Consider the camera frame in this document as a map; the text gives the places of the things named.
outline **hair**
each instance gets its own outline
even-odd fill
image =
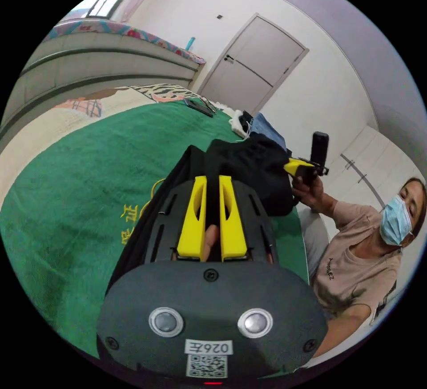
[[[414,230],[412,231],[413,235],[414,235],[414,239],[418,236],[423,224],[424,224],[424,220],[426,219],[426,213],[427,213],[427,188],[426,185],[424,184],[424,182],[422,180],[420,180],[418,177],[411,177],[409,180],[406,181],[406,183],[402,186],[403,188],[411,183],[412,181],[417,181],[421,187],[423,188],[423,192],[424,192],[424,200],[423,200],[423,206],[421,208],[421,213],[418,217],[418,221],[415,224]]]

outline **green cloth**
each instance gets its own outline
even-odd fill
[[[1,235],[23,289],[64,339],[98,357],[97,317],[122,237],[135,225],[124,206],[138,206],[139,217],[153,184],[190,144],[206,150],[215,138],[238,140],[228,119],[181,101],[147,104],[68,134],[17,177],[0,212]],[[296,212],[273,224],[280,263],[308,281]]]

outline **beige t-shirt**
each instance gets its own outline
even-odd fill
[[[382,215],[366,205],[337,202],[334,221],[339,233],[332,238],[312,280],[322,307],[333,316],[352,305],[368,305],[373,313],[397,279],[402,253],[360,259],[349,251],[377,229]]]

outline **hand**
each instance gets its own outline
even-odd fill
[[[296,177],[292,181],[292,193],[298,197],[300,202],[308,207],[315,206],[323,195],[323,183],[319,176],[313,180],[310,186],[307,186],[302,181],[302,177]]]

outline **blue face mask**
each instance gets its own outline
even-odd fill
[[[411,229],[412,223],[406,204],[396,195],[384,209],[379,233],[386,244],[401,246],[406,236],[409,233],[412,235]]]

